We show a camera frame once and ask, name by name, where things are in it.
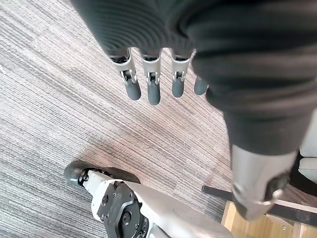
black fabric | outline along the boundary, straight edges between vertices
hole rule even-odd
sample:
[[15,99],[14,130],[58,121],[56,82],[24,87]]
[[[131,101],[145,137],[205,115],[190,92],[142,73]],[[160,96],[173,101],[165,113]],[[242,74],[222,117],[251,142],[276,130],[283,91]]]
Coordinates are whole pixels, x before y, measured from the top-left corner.
[[192,66],[231,144],[267,155],[299,148],[317,106],[316,1],[72,2],[105,51],[196,48]]

rubber fingertip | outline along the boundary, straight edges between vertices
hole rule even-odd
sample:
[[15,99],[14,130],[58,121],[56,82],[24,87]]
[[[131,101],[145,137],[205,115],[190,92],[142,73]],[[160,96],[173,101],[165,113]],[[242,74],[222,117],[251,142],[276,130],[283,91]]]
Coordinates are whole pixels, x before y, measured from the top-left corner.
[[172,84],[172,94],[176,98],[180,98],[184,93],[184,81],[181,81],[180,78],[177,78],[176,81],[173,81]]
[[206,92],[207,87],[208,87],[207,82],[196,78],[195,85],[194,85],[194,92],[197,95],[203,95]]
[[155,81],[148,84],[148,99],[151,105],[157,105],[160,102],[159,84],[155,84]]
[[136,81],[135,83],[132,82],[131,79],[127,81],[127,84],[125,85],[125,89],[127,91],[127,95],[130,99],[136,101],[140,99],[141,97],[141,89],[139,82]]

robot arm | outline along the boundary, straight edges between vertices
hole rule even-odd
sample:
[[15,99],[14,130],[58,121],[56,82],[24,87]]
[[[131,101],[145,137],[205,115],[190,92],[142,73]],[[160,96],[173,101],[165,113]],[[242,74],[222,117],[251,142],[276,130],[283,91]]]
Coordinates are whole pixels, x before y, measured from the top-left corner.
[[140,49],[152,105],[160,101],[160,49],[173,50],[176,97],[183,91],[183,61],[196,49],[192,66],[202,81],[195,92],[202,94],[208,84],[208,102],[223,111],[237,209],[248,220],[267,211],[287,185],[317,106],[316,2],[72,2],[133,100],[141,90],[129,47]]
[[92,194],[94,218],[104,223],[109,238],[232,237],[208,215],[137,183],[138,179],[126,171],[113,172],[75,161],[67,166],[64,176]]

gray carpet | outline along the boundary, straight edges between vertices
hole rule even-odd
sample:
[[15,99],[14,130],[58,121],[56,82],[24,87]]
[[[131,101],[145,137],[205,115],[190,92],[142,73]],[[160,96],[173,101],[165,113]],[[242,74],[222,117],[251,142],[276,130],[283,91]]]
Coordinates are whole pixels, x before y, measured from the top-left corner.
[[[63,180],[78,159],[131,171],[221,220],[225,202],[200,188],[230,190],[226,129],[221,113],[194,94],[192,70],[174,98],[164,50],[154,107],[135,57],[142,98],[133,102],[68,1],[2,0],[0,14],[1,237],[106,237],[90,195]],[[293,188],[285,199],[317,205]]]

black bar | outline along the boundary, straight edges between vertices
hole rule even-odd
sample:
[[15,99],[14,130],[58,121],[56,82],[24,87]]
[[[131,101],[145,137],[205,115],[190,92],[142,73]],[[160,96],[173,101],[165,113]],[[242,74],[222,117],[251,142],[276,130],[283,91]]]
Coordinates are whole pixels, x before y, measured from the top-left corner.
[[[232,202],[231,192],[208,186],[203,186],[202,192]],[[270,215],[275,215],[281,218],[317,227],[317,214],[314,212],[308,212],[292,207],[286,207],[279,204],[275,204],[267,213]]]

